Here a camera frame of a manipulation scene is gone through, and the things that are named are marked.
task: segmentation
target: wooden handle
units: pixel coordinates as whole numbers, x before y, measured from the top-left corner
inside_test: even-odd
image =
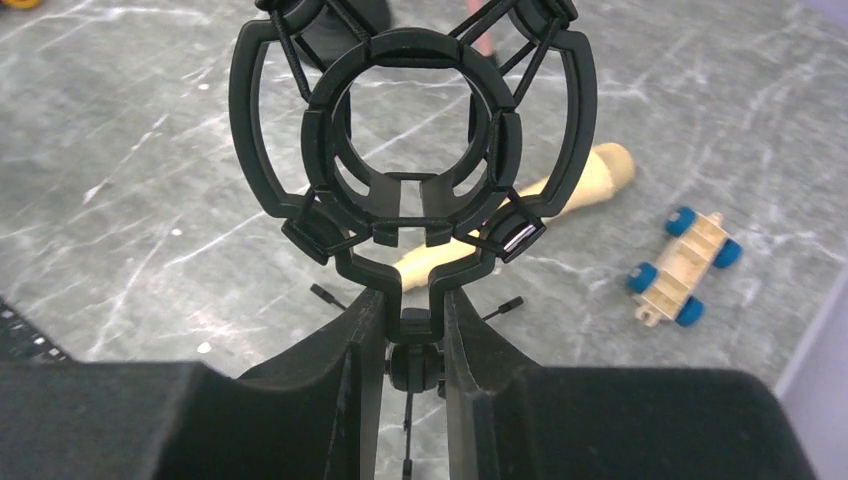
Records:
[[[568,203],[565,204],[565,208],[557,216],[547,218],[545,221],[559,218],[564,213],[580,207],[609,200],[622,187],[630,183],[634,174],[633,159],[621,145],[605,143],[593,147],[580,181],[571,198],[568,199]],[[537,195],[541,193],[547,181],[547,177],[543,178],[519,192],[519,195],[522,197]],[[438,247],[427,248],[422,245],[415,248],[395,264],[395,268],[403,279],[403,290],[426,285],[433,268],[471,255],[474,250],[475,247],[453,239]]]

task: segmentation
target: wooden toy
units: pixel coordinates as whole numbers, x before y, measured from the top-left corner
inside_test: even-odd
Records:
[[[633,179],[635,171],[633,158],[621,145],[606,143],[592,147],[586,167],[568,203],[559,215],[544,220],[559,218],[571,210],[611,199]],[[519,195],[537,195],[547,181],[544,178],[519,192]],[[400,271],[403,290],[408,291],[426,285],[433,268],[471,255],[474,250],[475,247],[457,240],[438,247],[420,246],[404,255],[394,267]]]
[[[727,268],[742,255],[742,247],[721,227],[721,214],[702,215],[680,207],[665,223],[672,239],[656,266],[639,264],[630,272],[627,285],[639,304],[636,318],[649,327],[674,320],[689,327],[704,313],[704,304],[692,295],[710,265]]]
[[[11,8],[34,8],[37,7],[41,0],[0,0],[3,2],[3,5]]]

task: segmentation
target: marble floor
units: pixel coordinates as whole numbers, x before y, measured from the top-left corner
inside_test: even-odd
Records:
[[[236,160],[228,69],[252,3],[0,10],[0,295],[80,359],[200,359],[238,375],[337,314],[311,283],[345,301],[359,291],[287,243]],[[398,25],[446,32],[464,15],[458,1],[391,3]],[[636,179],[470,285],[472,301],[523,295],[492,324],[543,364],[728,367],[774,384],[848,255],[848,35],[795,0],[575,3],[597,63],[595,141],[626,146]],[[508,22],[493,34],[501,52],[522,44]],[[297,190],[304,103],[271,50],[263,129]],[[444,168],[464,149],[455,74],[375,69],[353,92],[354,141],[378,169]],[[553,165],[564,93],[551,56],[519,110],[519,186]],[[746,253],[704,280],[700,325],[647,329],[623,279],[656,257],[681,203],[722,212]],[[403,395],[387,388],[383,409],[377,476],[396,478]],[[447,478],[435,393],[414,418],[416,477]]]

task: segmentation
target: toy car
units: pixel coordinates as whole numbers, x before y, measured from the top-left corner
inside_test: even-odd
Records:
[[[11,8],[34,8],[37,7],[41,0],[0,0],[3,2],[3,5]]]
[[[720,213],[702,215],[680,207],[665,223],[676,237],[665,247],[656,266],[643,262],[634,268],[627,285],[639,304],[636,318],[649,327],[674,320],[682,327],[694,325],[704,304],[692,295],[710,265],[727,268],[742,255],[742,247],[721,228]]]

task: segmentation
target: black mat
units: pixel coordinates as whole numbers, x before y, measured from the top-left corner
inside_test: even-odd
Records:
[[[15,361],[53,363],[73,360],[0,298],[0,362]]]

